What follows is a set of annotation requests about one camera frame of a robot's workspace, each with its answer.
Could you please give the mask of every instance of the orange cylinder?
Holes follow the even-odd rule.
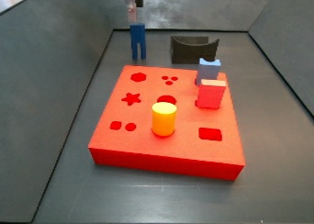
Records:
[[[174,133],[177,106],[159,102],[152,105],[152,131],[158,136],[167,137]]]

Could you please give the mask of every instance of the red star-shaped hole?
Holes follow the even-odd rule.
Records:
[[[139,99],[140,94],[131,94],[127,93],[127,96],[122,99],[122,101],[127,102],[128,106],[132,106],[134,103],[140,103],[142,100]]]

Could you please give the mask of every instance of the gray floor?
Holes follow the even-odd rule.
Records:
[[[87,150],[126,64],[128,33],[115,31],[83,100],[35,222],[313,222],[313,118],[247,33],[147,32],[147,60],[171,65],[170,35],[221,38],[247,167],[235,182],[96,166]]]

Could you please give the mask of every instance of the red board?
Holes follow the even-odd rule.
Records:
[[[88,145],[95,163],[234,180],[245,155],[227,84],[218,110],[195,107],[197,71],[126,66]],[[225,73],[218,80],[227,82]],[[175,132],[152,131],[152,104],[175,101]]]

